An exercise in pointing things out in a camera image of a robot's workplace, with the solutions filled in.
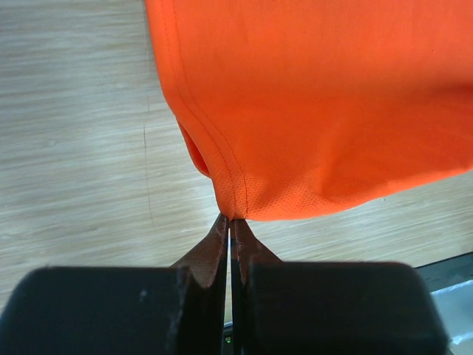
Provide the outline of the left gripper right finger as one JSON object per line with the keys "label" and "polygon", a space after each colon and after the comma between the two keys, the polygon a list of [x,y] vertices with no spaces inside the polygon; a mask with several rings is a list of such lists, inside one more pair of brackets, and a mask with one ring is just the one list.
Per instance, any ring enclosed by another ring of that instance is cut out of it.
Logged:
{"label": "left gripper right finger", "polygon": [[230,224],[235,354],[445,354],[419,273],[397,262],[288,262]]}

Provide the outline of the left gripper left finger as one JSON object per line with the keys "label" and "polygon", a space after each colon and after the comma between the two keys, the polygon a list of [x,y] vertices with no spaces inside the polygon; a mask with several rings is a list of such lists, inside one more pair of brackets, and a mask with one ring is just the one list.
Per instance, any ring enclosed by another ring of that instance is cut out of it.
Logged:
{"label": "left gripper left finger", "polygon": [[220,354],[229,221],[169,267],[45,266],[1,315],[3,354]]}

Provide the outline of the orange t-shirt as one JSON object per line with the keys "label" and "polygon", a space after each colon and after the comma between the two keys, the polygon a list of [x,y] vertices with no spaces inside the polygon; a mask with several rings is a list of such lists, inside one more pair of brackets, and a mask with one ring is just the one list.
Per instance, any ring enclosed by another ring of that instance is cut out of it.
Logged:
{"label": "orange t-shirt", "polygon": [[147,1],[164,97],[231,219],[472,169],[470,1]]}

